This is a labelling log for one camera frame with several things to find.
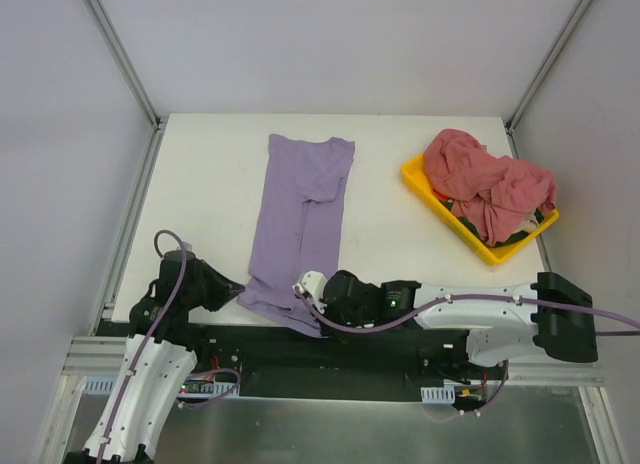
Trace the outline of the purple t shirt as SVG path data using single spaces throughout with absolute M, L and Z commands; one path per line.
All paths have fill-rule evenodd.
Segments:
M 308 271 L 338 270 L 344 200 L 355 144 L 333 137 L 313 143 L 272 134 L 261 208 L 238 303 L 301 334 L 320 326 L 293 286 Z

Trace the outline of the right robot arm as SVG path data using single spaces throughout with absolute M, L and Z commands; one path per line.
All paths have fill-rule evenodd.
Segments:
M 536 354 L 576 364 L 598 359 L 591 295 L 554 272 L 540 272 L 532 283 L 455 288 L 307 271 L 292 290 L 322 327 L 343 334 L 462 332 L 464 345 L 450 353 L 461 378 Z

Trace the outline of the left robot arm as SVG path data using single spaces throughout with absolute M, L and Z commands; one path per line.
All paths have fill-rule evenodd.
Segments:
M 124 356 L 98 423 L 65 462 L 154 462 L 183 385 L 223 370 L 204 326 L 190 322 L 190 311 L 218 311 L 242 289 L 190 250 L 167 252 L 157 278 L 130 310 Z

